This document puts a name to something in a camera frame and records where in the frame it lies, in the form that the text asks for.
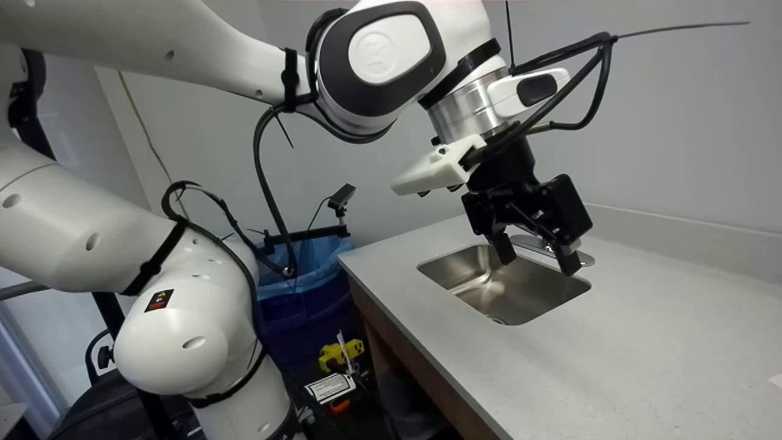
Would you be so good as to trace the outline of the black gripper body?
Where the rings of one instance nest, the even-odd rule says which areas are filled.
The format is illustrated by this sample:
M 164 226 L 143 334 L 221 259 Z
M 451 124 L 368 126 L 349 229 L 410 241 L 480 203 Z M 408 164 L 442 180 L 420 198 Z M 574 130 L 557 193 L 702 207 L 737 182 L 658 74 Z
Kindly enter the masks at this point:
M 592 229 L 592 217 L 568 173 L 545 182 L 536 179 L 536 156 L 524 136 L 492 138 L 471 154 L 478 164 L 462 196 L 478 234 L 498 234 L 524 225 L 559 245 L 577 241 Z

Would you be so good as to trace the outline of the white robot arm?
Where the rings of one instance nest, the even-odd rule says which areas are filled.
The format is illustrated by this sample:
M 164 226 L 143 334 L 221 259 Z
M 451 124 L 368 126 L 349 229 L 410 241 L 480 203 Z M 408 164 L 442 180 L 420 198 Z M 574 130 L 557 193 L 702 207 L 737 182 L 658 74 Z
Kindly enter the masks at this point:
M 399 193 L 462 185 L 471 159 L 525 135 L 577 79 L 541 55 L 502 58 L 482 0 L 360 0 L 313 35 L 304 54 L 254 38 L 204 0 L 0 0 L 5 55 L 60 54 L 210 86 L 302 112 L 348 142 L 382 136 L 418 103 L 435 112 L 467 91 L 489 96 L 495 124 L 442 123 L 440 160 Z M 258 270 L 187 219 L 166 219 L 30 149 L 3 126 L 3 263 L 61 290 L 129 292 L 115 340 L 137 388 L 182 396 L 208 440 L 278 440 L 293 404 L 252 324 Z

